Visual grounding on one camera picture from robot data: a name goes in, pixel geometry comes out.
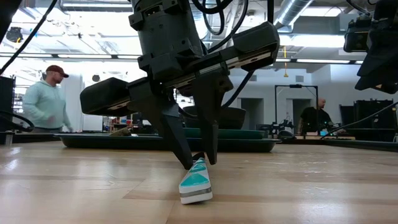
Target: bald man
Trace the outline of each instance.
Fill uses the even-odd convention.
[[[317,132],[317,112],[318,112],[318,124],[325,124],[331,121],[330,116],[323,109],[325,107],[326,100],[323,98],[318,99],[318,110],[315,107],[305,108],[301,114],[300,121],[298,122],[297,134],[302,134],[303,131]]]

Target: workbench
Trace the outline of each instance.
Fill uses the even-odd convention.
[[[398,223],[394,152],[278,144],[219,153],[213,199],[182,205],[172,152],[0,147],[0,223]]]

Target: metal frame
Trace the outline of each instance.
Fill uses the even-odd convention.
[[[317,106],[317,127],[318,127],[318,134],[320,134],[320,128],[319,128],[319,112],[318,112],[318,86],[316,85],[275,85],[274,91],[275,91],[275,122],[278,124],[278,103],[277,103],[277,89],[278,87],[289,87],[289,88],[314,88],[315,89],[315,95],[316,95],[316,106]]]

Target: baseball cap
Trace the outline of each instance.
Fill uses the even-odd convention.
[[[50,65],[45,71],[46,71],[46,72],[49,72],[49,71],[51,71],[51,72],[58,72],[58,73],[60,73],[61,75],[63,75],[63,77],[65,77],[65,78],[68,78],[68,77],[69,77],[69,75],[68,75],[68,74],[65,74],[65,72],[63,71],[63,69],[62,69],[61,67],[59,67],[58,65]]]

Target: tray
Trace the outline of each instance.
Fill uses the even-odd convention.
[[[184,128],[185,137],[201,138],[199,128]],[[262,139],[265,131],[219,129],[218,139]]]
[[[108,136],[105,134],[55,134],[66,147],[169,151],[158,136]],[[187,138],[191,151],[203,151],[200,138]],[[219,139],[219,152],[271,152],[276,139]]]

